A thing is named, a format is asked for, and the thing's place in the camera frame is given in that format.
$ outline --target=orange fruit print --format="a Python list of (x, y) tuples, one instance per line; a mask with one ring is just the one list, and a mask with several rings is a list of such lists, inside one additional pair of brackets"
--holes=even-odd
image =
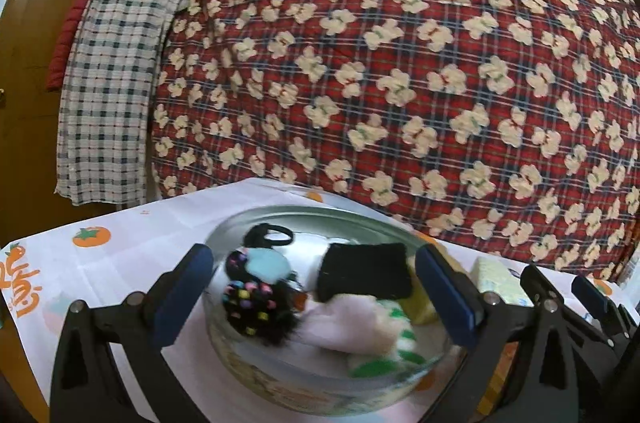
[(111, 239), (111, 232), (103, 226), (89, 226), (88, 228), (80, 228), (72, 239), (76, 246), (83, 248), (100, 246), (107, 243)]

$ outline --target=plaid fabric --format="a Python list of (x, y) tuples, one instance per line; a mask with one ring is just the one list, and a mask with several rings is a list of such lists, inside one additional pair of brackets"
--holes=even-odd
[[(631, 0), (200, 0), (153, 139), (166, 196), (266, 176), (609, 278), (639, 207)], [(212, 31), (208, 37), (207, 27)]]
[(145, 201), (145, 140), (162, 42), (181, 0), (89, 0), (58, 117), (56, 192), (74, 205)]

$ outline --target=table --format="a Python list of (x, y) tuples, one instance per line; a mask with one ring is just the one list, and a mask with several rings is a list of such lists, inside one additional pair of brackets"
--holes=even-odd
[[(299, 187), (251, 178), (61, 226), (5, 247), (0, 260), (2, 295), (11, 306), (22, 345), (44, 398), (49, 399), (58, 336), (70, 302), (83, 298), (91, 307), (99, 307), (118, 304), (131, 291), (147, 291), (161, 273), (175, 267), (193, 243), (205, 241), (230, 215), (260, 206), (318, 206), (318, 202), (306, 197), (306, 192)], [(320, 194), (328, 208), (349, 209), (394, 222), (345, 198)], [(468, 270), (478, 255), (485, 255), (456, 244), (443, 244)], [(525, 267), (524, 263), (491, 257), (517, 272)], [(543, 273), (564, 295), (567, 305), (581, 315), (586, 313), (571, 295), (572, 275), (548, 269)], [(636, 321), (640, 320), (620, 288), (615, 284), (607, 283), (607, 286), (613, 301), (624, 304)], [(136, 409), (149, 420), (157, 421), (133, 378), (122, 348), (116, 344), (112, 347)], [(224, 369), (207, 339), (200, 301), (177, 342), (162, 354), (194, 402), (213, 422), (413, 423), (446, 381), (437, 379), (431, 389), (416, 392), (392, 407), (367, 415), (332, 419), (291, 412), (253, 394)]]

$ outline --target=black cloth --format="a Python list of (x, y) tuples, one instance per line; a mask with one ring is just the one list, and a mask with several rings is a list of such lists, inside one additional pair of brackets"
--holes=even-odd
[(316, 294), (320, 302), (351, 293), (398, 300), (412, 293), (406, 247), (390, 244), (332, 244), (324, 254)]

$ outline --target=light blue object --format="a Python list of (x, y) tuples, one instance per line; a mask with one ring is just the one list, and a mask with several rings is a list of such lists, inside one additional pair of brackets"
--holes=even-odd
[(291, 273), (287, 257), (273, 248), (249, 248), (245, 269), (267, 284), (276, 284)]

